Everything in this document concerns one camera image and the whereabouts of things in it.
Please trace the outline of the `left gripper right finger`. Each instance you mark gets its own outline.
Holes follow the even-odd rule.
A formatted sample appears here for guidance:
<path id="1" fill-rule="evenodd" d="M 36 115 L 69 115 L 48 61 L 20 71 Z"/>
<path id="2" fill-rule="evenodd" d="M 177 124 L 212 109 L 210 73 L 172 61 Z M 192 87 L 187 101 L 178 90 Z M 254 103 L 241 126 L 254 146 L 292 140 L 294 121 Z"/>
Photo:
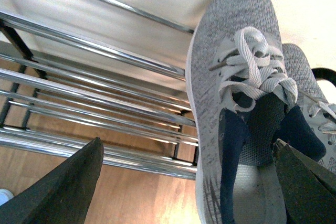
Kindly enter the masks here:
<path id="1" fill-rule="evenodd" d="M 287 223 L 335 223 L 335 174 L 281 139 L 272 153 Z"/>

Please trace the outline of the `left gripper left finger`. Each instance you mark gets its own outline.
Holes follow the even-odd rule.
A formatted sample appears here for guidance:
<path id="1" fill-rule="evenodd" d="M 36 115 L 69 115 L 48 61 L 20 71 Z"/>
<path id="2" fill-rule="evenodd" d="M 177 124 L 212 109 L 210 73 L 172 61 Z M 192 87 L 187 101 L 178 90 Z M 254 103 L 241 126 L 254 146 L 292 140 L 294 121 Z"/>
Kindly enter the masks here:
<path id="1" fill-rule="evenodd" d="M 1 223 L 84 223 L 103 162 L 95 138 L 1 206 Z"/>

